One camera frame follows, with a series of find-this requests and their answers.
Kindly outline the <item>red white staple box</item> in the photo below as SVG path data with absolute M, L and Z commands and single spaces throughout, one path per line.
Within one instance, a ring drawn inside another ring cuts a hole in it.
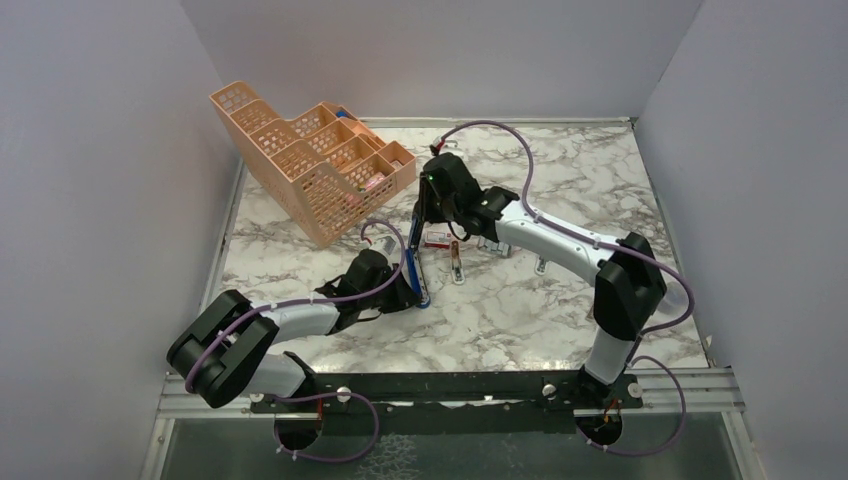
M 449 249 L 454 237 L 449 232 L 426 231 L 423 245 L 427 248 Z

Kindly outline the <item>blue black stapler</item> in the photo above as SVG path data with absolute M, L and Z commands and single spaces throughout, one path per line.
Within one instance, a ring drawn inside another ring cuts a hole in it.
M 428 308 L 430 305 L 430 295 L 424 276 L 423 267 L 420 259 L 420 241 L 423 233 L 423 224 L 417 214 L 413 214 L 411 218 L 410 231 L 408 235 L 407 248 L 405 251 L 407 270 L 409 276 L 409 284 L 412 290 L 418 296 L 419 309 Z

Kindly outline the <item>pink small stapler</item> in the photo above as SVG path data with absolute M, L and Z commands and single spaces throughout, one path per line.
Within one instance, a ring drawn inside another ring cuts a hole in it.
M 465 274 L 463 271 L 462 260 L 460 256 L 460 242 L 456 239 L 452 240 L 449 247 L 451 258 L 451 278 L 452 282 L 457 285 L 462 285 L 465 282 Z

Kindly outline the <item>white small stapler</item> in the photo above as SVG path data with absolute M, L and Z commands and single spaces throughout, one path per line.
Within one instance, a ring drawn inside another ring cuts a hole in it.
M 534 271 L 537 275 L 545 275 L 547 272 L 547 260 L 541 256 L 538 256 L 536 259 Z

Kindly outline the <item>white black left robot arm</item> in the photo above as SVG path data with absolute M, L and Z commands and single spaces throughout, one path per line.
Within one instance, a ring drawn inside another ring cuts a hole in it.
M 172 343 L 169 366 L 186 390 L 220 408 L 270 373 L 272 393 L 290 410 L 313 401 L 314 384 L 306 365 L 290 354 L 275 361 L 269 348 L 280 342 L 341 332 L 383 314 L 405 311 L 422 300 L 418 279 L 392 255 L 364 249 L 347 271 L 314 289 L 309 297 L 259 307 L 235 289 L 218 295 Z

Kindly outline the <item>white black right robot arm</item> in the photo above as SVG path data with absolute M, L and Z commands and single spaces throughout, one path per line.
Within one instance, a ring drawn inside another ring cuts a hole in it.
M 650 243 L 629 233 L 623 239 L 546 220 L 508 189 L 482 189 L 464 161 L 453 153 L 431 158 L 419 175 L 414 208 L 416 232 L 424 224 L 460 227 L 557 264 L 594 289 L 593 317 L 598 331 L 577 380 L 579 398 L 600 407 L 617 392 L 638 335 L 667 292 Z

